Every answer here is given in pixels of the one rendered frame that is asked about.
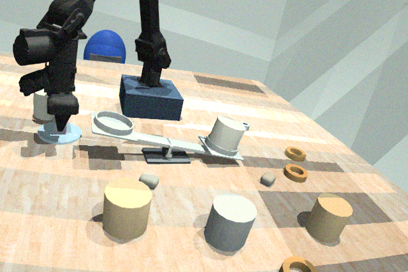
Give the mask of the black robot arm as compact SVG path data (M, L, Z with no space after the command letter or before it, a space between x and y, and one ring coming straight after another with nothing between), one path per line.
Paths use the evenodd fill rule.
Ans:
M45 68L22 76L20 92L24 96L44 90L50 92L48 80L50 60L58 63L77 61L78 40L87 39L82 31L90 17L95 0L53 0L37 29L20 29L13 44L13 55L18 65L43 64ZM159 0L139 0L142 33L135 40L135 52L143 62L141 77L144 87L163 87L159 81L162 69L170 67L166 40L159 31ZM60 27L54 26L56 24Z

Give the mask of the white balance beam with round pans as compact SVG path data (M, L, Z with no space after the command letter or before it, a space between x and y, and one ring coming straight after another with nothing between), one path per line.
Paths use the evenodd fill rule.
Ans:
M239 148L236 151L225 150L209 140L210 134L198 135L204 145L142 134L134 131L134 123L129 118L114 111L91 112L91 124L93 134L162 147L142 147L147 164L190 164L191 160L185 151L243 160L238 153Z

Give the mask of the beige cylinder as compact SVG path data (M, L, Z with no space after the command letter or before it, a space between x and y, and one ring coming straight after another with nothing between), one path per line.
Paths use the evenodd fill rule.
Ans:
M143 182L116 179L105 187L103 227L121 240L139 238L147 230L152 192Z

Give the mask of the olive-brown cylinder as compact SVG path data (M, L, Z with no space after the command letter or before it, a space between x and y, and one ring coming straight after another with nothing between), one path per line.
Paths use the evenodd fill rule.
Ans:
M352 215L351 205L330 193L319 195L306 223L307 232L324 243L337 241Z

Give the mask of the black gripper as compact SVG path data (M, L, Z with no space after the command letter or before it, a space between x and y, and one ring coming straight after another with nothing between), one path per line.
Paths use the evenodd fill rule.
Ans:
M71 115L77 115L79 111L78 99L72 93L75 92L76 63L48 62L47 114L55 115L58 132L62 132Z

